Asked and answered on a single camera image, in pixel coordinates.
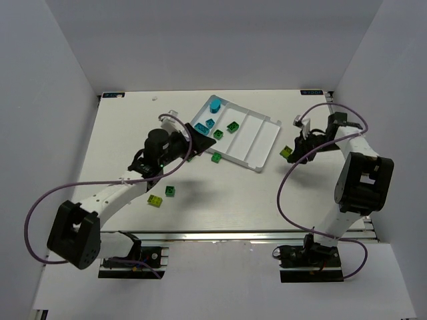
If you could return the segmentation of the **lime-green lego pair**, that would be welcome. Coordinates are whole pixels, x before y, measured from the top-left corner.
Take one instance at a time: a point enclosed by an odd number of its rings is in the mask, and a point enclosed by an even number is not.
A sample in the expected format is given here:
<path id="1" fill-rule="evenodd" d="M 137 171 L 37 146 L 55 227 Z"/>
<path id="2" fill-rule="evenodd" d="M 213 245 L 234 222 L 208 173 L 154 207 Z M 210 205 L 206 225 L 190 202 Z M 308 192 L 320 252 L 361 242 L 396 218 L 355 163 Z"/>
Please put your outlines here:
<path id="1" fill-rule="evenodd" d="M 288 159 L 289 156 L 292 154 L 293 150 L 292 148 L 290 148 L 289 146 L 285 146 L 281 151 L 280 151 L 280 155 L 285 158 Z"/>

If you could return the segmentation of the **blue long lego brick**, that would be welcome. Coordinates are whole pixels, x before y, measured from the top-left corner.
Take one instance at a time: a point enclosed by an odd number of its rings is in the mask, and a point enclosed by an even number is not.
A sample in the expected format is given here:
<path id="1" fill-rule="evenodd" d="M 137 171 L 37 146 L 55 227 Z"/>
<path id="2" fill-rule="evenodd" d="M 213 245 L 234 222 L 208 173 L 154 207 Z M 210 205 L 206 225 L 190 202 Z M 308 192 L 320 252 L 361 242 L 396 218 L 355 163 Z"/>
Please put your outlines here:
<path id="1" fill-rule="evenodd" d="M 212 114 L 217 113 L 221 108 L 221 100 L 220 99 L 214 99 L 210 104 L 209 104 L 209 111 Z"/>

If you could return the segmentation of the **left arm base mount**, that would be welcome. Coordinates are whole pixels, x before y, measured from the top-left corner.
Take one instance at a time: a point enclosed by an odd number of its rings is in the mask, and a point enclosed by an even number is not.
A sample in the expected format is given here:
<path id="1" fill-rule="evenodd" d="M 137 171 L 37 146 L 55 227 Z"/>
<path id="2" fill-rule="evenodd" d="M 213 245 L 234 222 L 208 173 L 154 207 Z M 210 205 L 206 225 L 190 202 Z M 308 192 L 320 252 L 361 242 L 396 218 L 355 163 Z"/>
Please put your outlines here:
<path id="1" fill-rule="evenodd" d="M 169 248 L 142 241 L 132 233 L 102 233 L 100 279 L 156 279 L 165 274 Z"/>

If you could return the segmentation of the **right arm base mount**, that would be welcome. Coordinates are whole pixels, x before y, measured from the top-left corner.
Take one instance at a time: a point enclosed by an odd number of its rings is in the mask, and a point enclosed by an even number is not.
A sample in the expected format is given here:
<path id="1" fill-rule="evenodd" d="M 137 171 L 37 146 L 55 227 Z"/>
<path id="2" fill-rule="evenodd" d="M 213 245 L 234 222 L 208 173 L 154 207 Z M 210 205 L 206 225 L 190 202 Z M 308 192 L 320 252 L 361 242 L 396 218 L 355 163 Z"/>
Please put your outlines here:
<path id="1" fill-rule="evenodd" d="M 314 241 L 309 233 L 303 245 L 280 245 L 272 251 L 280 262 L 282 283 L 343 282 L 342 264 L 337 247 L 326 247 Z"/>

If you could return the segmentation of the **small blue lego brick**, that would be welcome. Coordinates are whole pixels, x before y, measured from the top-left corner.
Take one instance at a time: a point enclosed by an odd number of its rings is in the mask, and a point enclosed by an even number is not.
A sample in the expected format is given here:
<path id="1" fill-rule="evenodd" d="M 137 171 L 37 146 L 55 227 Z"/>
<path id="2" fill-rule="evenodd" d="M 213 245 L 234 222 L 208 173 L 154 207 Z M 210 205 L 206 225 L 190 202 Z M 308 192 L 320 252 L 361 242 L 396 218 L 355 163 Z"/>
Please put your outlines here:
<path id="1" fill-rule="evenodd" d="M 211 129 L 215 125 L 215 121 L 213 119 L 208 119 L 205 122 L 205 124 L 206 124 L 206 126 L 207 126 L 208 129 Z"/>

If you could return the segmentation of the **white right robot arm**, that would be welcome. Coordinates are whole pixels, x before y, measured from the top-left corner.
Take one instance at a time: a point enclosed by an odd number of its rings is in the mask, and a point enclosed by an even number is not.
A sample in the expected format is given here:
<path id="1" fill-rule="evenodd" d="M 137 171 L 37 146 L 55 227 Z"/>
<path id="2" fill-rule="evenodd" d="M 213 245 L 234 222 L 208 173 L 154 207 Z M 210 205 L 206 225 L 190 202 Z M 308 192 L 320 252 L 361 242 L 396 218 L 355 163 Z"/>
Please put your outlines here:
<path id="1" fill-rule="evenodd" d="M 310 120 L 298 115 L 294 126 L 300 128 L 295 138 L 295 148 L 286 157 L 288 163 L 301 160 L 303 164 L 312 161 L 314 153 L 306 154 L 327 142 L 331 145 L 321 152 L 341 151 L 344 166 L 334 189 L 337 204 L 323 221 L 314 227 L 317 233 L 305 246 L 312 251 L 329 252 L 338 244 L 338 239 L 364 216 L 382 210 L 388 194 L 394 170 L 393 160 L 381 157 L 368 144 L 362 133 L 361 124 L 349 122 L 346 113 L 335 112 L 328 116 L 325 131 L 310 128 Z"/>

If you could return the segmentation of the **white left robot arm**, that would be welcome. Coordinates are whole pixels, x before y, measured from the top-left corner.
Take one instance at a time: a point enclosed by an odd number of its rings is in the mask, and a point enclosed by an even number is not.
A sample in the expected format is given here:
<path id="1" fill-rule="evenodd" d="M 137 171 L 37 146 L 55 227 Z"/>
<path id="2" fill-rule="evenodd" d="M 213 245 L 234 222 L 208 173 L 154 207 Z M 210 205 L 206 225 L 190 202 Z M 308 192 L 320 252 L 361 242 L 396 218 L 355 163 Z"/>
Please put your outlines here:
<path id="1" fill-rule="evenodd" d="M 102 233 L 101 228 L 121 208 L 150 191 L 163 175 L 166 165 L 176 159 L 192 158 L 215 144 L 215 139 L 184 125 L 187 134 L 153 129 L 121 176 L 96 194 L 80 201 L 65 201 L 57 211 L 47 247 L 78 269 L 88 268 L 96 259 L 121 263 L 144 262 L 141 241 L 132 233 Z"/>

